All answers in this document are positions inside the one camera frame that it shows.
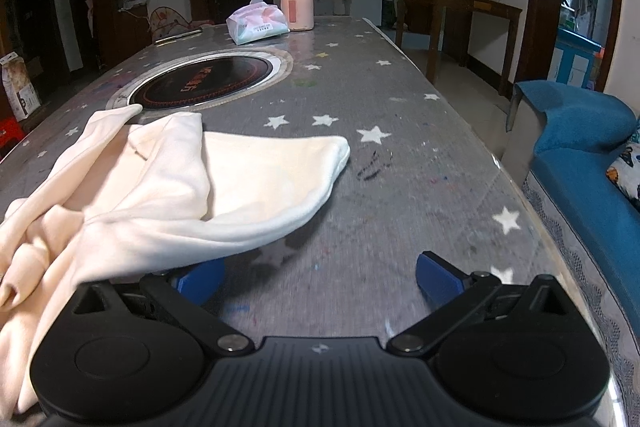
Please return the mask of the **cream white garment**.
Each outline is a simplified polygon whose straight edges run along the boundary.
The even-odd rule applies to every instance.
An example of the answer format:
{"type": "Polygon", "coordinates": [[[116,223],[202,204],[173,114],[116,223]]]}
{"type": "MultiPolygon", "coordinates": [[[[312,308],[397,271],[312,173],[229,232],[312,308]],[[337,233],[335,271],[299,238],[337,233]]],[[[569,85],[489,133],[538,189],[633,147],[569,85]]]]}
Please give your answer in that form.
{"type": "Polygon", "coordinates": [[[198,113],[135,124],[99,110],[1,225],[1,414],[36,402],[28,368],[75,289],[245,253],[314,217],[347,164],[341,136],[207,131],[198,113]]]}

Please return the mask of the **printed paper bag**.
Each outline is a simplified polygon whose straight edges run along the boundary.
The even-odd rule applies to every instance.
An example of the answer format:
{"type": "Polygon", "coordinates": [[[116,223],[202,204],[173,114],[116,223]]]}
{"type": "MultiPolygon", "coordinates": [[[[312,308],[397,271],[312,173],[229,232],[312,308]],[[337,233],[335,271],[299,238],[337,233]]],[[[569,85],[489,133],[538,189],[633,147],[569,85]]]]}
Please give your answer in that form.
{"type": "Polygon", "coordinates": [[[23,121],[41,106],[37,91],[30,81],[24,60],[15,52],[0,60],[1,80],[6,97],[17,121],[23,121]]]}

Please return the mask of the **dark wooden side table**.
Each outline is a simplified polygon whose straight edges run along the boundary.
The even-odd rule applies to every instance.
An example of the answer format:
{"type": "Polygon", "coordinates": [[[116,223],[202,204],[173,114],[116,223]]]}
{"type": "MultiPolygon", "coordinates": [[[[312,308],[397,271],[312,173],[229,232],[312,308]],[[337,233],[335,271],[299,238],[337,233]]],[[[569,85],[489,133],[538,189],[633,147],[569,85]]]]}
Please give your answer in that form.
{"type": "Polygon", "coordinates": [[[521,9],[495,0],[397,0],[395,44],[398,48],[402,47],[407,13],[409,9],[414,8],[430,8],[433,12],[425,69],[425,77],[431,84],[436,83],[439,43],[444,45],[442,49],[445,54],[454,58],[460,65],[466,66],[471,57],[469,45],[473,16],[482,14],[505,20],[508,26],[506,47],[496,90],[500,95],[511,94],[510,74],[521,9]]]}

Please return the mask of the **patterned cushion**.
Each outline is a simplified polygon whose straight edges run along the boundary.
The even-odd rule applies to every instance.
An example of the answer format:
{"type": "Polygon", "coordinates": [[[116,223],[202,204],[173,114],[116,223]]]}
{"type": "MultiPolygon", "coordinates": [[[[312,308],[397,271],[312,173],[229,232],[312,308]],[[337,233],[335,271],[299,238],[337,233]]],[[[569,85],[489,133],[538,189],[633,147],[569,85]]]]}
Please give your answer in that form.
{"type": "Polygon", "coordinates": [[[634,208],[640,207],[640,148],[628,142],[606,169],[605,176],[625,195],[634,208]]]}

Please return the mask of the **dark phone on table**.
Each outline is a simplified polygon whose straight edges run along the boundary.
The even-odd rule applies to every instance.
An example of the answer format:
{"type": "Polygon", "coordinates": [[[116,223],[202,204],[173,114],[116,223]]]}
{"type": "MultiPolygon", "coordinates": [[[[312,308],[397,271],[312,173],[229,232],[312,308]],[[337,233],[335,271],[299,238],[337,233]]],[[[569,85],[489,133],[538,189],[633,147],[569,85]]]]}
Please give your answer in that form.
{"type": "Polygon", "coordinates": [[[195,29],[180,32],[180,34],[159,38],[157,40],[154,40],[153,44],[154,46],[166,46],[166,44],[168,43],[172,43],[172,42],[183,40],[183,39],[189,39],[189,38],[201,35],[201,33],[202,33],[202,28],[195,28],[195,29]]]}

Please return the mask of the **pink thermos bottle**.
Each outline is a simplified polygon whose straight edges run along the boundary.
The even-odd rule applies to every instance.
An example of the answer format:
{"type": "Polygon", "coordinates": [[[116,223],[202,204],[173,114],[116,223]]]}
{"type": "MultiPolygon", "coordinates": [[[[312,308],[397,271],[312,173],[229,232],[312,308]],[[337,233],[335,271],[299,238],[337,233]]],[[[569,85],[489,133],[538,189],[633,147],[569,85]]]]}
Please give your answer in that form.
{"type": "Polygon", "coordinates": [[[280,0],[280,8],[290,31],[314,28],[314,0],[280,0]]]}

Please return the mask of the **round induction cooktop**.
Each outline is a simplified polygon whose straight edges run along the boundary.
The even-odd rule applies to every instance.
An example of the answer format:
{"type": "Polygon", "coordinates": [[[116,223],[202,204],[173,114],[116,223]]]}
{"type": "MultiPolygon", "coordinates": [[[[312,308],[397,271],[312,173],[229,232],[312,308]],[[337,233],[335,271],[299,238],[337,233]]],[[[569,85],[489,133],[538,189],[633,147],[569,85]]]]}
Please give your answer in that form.
{"type": "Polygon", "coordinates": [[[107,109],[138,104],[145,112],[203,110],[268,89],[291,74],[294,58],[277,48],[221,50],[160,64],[114,93],[107,109]]]}

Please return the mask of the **blue sofa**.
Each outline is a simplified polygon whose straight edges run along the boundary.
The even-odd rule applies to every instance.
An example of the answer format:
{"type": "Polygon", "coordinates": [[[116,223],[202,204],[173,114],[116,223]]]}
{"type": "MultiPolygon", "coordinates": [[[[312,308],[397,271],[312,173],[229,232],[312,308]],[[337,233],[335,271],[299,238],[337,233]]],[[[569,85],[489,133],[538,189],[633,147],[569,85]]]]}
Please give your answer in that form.
{"type": "Polygon", "coordinates": [[[586,300],[616,376],[639,384],[639,209],[605,176],[639,121],[612,95],[548,80],[515,85],[502,163],[586,300]]]}

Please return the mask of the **red plastic stool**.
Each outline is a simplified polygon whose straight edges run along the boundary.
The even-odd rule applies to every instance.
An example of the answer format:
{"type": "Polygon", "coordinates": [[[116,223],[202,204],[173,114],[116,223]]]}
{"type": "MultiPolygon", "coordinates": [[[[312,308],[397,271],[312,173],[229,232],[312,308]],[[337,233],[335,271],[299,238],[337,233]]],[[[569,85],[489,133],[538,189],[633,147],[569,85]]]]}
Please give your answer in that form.
{"type": "Polygon", "coordinates": [[[0,156],[9,154],[12,148],[24,139],[24,136],[23,129],[13,116],[2,118],[0,120],[0,156]]]}

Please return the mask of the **wet wipes pack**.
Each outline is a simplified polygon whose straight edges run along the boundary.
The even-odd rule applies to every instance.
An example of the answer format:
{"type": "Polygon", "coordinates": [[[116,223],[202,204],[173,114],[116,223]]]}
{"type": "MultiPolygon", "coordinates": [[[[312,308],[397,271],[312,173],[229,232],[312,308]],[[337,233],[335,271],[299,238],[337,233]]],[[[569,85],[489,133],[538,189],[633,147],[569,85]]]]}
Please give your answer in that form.
{"type": "Polygon", "coordinates": [[[265,0],[250,0],[227,19],[228,34],[237,46],[285,35],[290,31],[283,12],[265,0]]]}

